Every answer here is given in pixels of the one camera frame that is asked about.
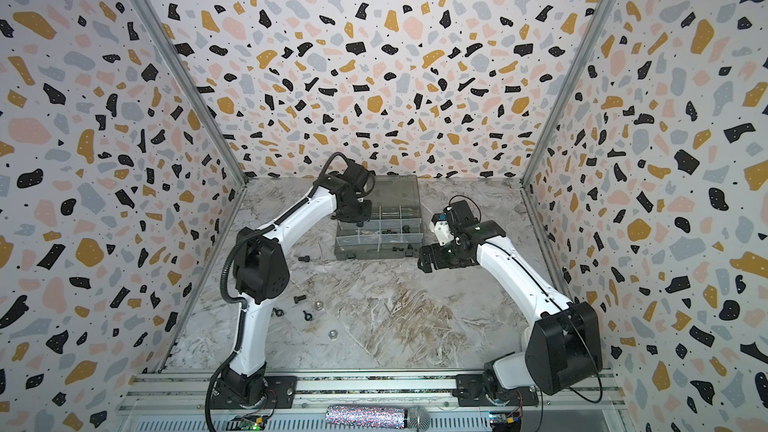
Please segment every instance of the perforated metal panel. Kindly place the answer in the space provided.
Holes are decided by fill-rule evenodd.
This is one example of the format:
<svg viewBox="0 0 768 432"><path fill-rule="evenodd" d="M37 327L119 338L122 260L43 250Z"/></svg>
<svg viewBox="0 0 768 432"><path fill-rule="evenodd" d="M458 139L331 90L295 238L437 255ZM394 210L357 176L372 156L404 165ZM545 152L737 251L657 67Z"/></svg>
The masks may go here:
<svg viewBox="0 0 768 432"><path fill-rule="evenodd" d="M237 423L229 420L214 420L216 430L238 430ZM438 412L431 413L430 431L435 432L488 432L488 412ZM190 416L148 415L139 418L130 432L175 432L207 431L203 418ZM349 432L371 432L369 427L334 425L326 422L325 414L276 414L267 423L267 431L308 432L312 430L348 430Z"/></svg>

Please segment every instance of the marble table surface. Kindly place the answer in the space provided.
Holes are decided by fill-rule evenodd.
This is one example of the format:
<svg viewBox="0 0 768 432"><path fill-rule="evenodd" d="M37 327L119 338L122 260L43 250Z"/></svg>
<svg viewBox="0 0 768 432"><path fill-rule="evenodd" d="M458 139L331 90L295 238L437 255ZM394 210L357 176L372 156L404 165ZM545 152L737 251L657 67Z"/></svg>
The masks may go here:
<svg viewBox="0 0 768 432"><path fill-rule="evenodd" d="M255 179L224 239L166 371L215 369L232 351L235 304L219 295L226 254L242 227L256 228L298 201L307 178ZM549 280L541 249L515 182L427 179L418 181L422 216L430 218L455 194L472 197L483 216L502 226L528 262ZM423 227L424 244L436 242ZM288 252L290 283L278 297L266 340L267 367L277 368L479 368L520 351L527 323L518 306L480 267L424 274L415 258L338 261L335 221L325 218ZM309 255L310 262L298 257ZM230 293L234 280L230 278ZM294 304L293 297L308 299ZM314 301L322 301L316 311ZM311 312L312 322L302 311ZM335 330L335 340L329 332Z"/></svg>

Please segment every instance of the robotic arm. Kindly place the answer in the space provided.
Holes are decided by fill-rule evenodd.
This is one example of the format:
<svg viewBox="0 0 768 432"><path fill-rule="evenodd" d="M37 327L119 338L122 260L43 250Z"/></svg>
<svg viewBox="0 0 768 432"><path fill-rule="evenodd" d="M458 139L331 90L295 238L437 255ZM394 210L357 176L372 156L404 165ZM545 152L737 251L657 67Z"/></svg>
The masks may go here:
<svg viewBox="0 0 768 432"><path fill-rule="evenodd" d="M326 173L337 156L345 159L343 174ZM288 285L285 253L314 224L333 214L342 222L362 226L370 220L371 203L364 200L375 177L340 153L331 155L312 188L293 207L257 230L244 228L227 257L220 289L226 302L240 303L240 320L232 354L216 370L206 395L225 394L228 403L258 408L266 401L265 341L272 303ZM536 384L555 394L602 369L597 315L587 303L573 304L557 292L521 257L494 221L480 222L465 201L449 203L430 223L439 244L422 247L418 267L433 269L480 265L502 284L530 323L523 354L510 354L486 364L484 385L492 400L504 400L517 387ZM239 295L227 289L230 270Z"/></svg>

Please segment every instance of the side wall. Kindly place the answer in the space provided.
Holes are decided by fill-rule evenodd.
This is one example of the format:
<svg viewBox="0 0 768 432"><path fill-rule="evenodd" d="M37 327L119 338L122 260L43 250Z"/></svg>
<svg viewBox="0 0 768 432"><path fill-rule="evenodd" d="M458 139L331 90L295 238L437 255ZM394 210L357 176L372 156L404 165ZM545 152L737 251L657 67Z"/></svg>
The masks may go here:
<svg viewBox="0 0 768 432"><path fill-rule="evenodd" d="M598 0L150 0L244 170L524 170Z"/></svg>
<svg viewBox="0 0 768 432"><path fill-rule="evenodd" d="M126 0L3 0L0 429L106 430L237 191Z"/></svg>
<svg viewBox="0 0 768 432"><path fill-rule="evenodd" d="M768 430L765 0L618 0L531 191L638 430Z"/></svg>

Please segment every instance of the transparent storage box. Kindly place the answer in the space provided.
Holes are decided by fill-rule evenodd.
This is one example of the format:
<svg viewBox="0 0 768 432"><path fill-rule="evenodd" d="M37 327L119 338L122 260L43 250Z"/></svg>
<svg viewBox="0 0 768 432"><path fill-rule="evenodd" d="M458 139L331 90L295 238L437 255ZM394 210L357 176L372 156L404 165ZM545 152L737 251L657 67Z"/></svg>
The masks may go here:
<svg viewBox="0 0 768 432"><path fill-rule="evenodd" d="M377 176L371 220L362 227L338 222L334 253L350 258L415 257L422 246L422 207L416 176Z"/></svg>

